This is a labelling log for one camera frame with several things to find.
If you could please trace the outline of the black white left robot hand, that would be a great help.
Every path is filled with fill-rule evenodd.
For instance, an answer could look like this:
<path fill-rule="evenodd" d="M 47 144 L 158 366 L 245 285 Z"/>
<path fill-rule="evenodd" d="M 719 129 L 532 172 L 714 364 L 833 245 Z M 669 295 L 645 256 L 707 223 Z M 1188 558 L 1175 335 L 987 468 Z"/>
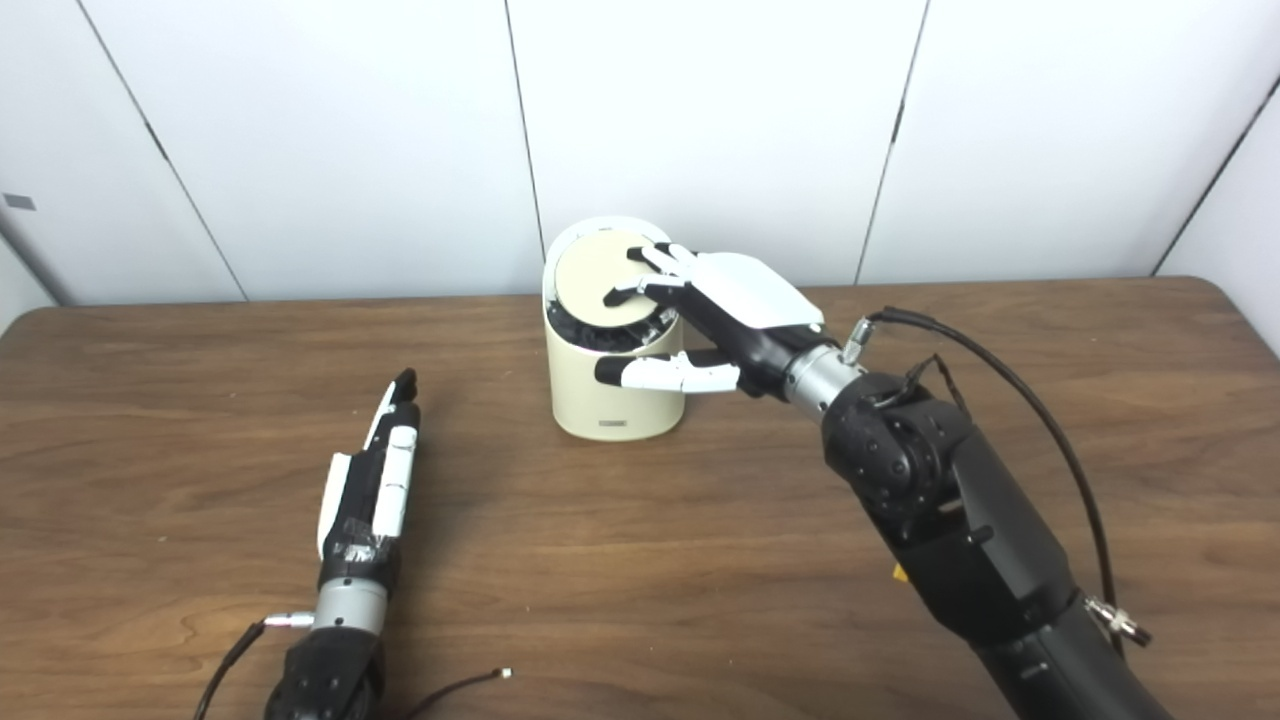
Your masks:
<path fill-rule="evenodd" d="M 362 580 L 396 593 L 421 421 L 416 397 L 417 373 L 406 368 L 381 396 L 364 447 L 332 456 L 317 520 L 317 587 Z"/>

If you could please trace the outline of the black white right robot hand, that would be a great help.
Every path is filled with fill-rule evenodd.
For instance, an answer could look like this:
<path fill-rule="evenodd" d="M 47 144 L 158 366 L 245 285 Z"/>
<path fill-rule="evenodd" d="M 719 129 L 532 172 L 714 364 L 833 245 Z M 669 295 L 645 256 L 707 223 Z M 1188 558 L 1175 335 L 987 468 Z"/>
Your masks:
<path fill-rule="evenodd" d="M 822 310 L 756 258 L 695 252 L 671 242 L 631 247 L 626 256 L 652 270 L 621 281 L 604 305 L 649 299 L 676 311 L 713 347 L 602 357 L 594 369 L 600 384 L 682 395 L 741 389 L 754 398 L 785 401 L 792 364 L 835 343 L 823 332 Z"/>

